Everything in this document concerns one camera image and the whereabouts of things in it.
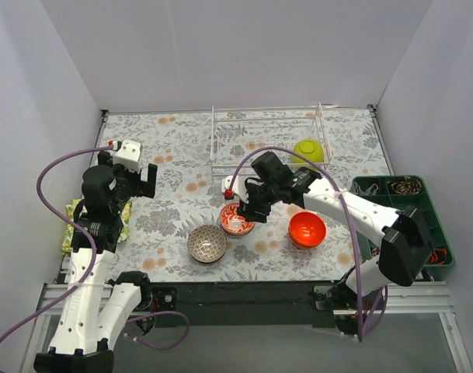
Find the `wall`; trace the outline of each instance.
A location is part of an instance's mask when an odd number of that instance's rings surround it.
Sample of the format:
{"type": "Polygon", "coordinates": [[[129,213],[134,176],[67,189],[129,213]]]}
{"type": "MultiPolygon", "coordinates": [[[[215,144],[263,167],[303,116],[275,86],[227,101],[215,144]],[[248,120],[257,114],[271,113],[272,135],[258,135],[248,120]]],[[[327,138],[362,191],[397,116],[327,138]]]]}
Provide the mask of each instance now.
{"type": "Polygon", "coordinates": [[[453,246],[447,283],[473,364],[473,0],[431,5],[378,110],[396,173],[426,180],[453,246]]]}
{"type": "MultiPolygon", "coordinates": [[[[39,0],[0,0],[0,335],[36,309],[61,260],[64,224],[37,198],[39,172],[92,145],[99,115],[39,0]]],[[[63,207],[78,196],[88,163],[51,172],[48,199],[63,207]]],[[[0,368],[19,371],[30,329],[1,345],[0,368]]]]}
{"type": "Polygon", "coordinates": [[[42,0],[101,109],[377,103],[432,0],[42,0]]]}

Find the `green tray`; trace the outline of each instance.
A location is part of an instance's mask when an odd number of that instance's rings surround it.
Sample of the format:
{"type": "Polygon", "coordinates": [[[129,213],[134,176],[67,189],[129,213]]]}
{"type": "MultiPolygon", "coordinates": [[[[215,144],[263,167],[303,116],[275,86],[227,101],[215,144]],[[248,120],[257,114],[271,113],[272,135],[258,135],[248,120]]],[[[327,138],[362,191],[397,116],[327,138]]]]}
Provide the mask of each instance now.
{"type": "MultiPolygon", "coordinates": [[[[414,206],[423,212],[428,228],[430,229],[433,243],[437,248],[445,248],[447,251],[447,258],[443,264],[428,264],[424,266],[424,270],[434,270],[447,268],[454,264],[454,254],[448,243],[445,231],[441,225],[438,214],[436,213],[433,201],[431,200],[430,192],[428,191],[424,180],[419,176],[414,175],[397,175],[397,176],[359,176],[353,179],[351,191],[356,193],[357,190],[354,185],[360,185],[363,191],[368,190],[370,185],[377,184],[378,188],[375,195],[361,195],[362,198],[369,200],[375,204],[382,206],[393,207],[400,210],[405,210],[408,206],[414,206]],[[418,194],[397,194],[391,188],[390,182],[399,180],[405,176],[418,180],[421,183],[421,191],[418,194]]],[[[371,252],[376,248],[369,239],[361,234],[357,234],[359,238],[360,253],[364,260],[372,257],[371,252]]]]}

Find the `orange bowl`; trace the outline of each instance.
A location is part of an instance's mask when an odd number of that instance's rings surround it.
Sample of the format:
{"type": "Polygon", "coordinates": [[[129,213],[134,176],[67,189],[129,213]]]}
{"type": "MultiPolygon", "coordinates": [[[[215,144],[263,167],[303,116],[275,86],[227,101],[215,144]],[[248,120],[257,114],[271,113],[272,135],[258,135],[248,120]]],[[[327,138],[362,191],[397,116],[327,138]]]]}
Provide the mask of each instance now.
{"type": "Polygon", "coordinates": [[[302,249],[312,249],[326,237],[326,224],[313,212],[302,211],[290,220],[288,233],[291,241],[302,249]]]}

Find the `dish rack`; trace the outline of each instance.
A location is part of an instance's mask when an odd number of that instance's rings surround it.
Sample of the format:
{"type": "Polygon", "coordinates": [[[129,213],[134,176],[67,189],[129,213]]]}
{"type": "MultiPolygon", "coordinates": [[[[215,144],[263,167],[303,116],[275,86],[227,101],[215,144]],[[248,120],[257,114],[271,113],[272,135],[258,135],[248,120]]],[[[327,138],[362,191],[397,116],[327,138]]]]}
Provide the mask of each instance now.
{"type": "MultiPolygon", "coordinates": [[[[312,108],[216,110],[212,106],[212,179],[231,175],[244,157],[258,148],[279,146],[293,150],[299,141],[308,138],[321,144],[324,162],[317,164],[326,169],[332,155],[323,118],[320,103],[312,108]]],[[[255,175],[250,165],[260,154],[250,158],[242,167],[240,175],[255,175]]],[[[276,152],[276,155],[292,169],[304,166],[303,163],[293,163],[291,155],[285,152],[276,152]]]]}

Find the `yellow-green bowl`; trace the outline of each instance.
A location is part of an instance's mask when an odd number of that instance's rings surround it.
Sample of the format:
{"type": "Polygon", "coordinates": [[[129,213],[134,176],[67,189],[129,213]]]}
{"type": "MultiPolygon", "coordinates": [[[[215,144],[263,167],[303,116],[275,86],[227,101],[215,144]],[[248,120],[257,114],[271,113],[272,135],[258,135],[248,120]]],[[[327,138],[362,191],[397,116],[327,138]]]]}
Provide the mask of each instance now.
{"type": "MultiPolygon", "coordinates": [[[[303,155],[309,161],[324,162],[324,151],[322,150],[321,144],[311,138],[300,141],[295,145],[293,151],[303,155]]],[[[291,156],[291,161],[292,163],[305,163],[295,155],[291,156]]]]}

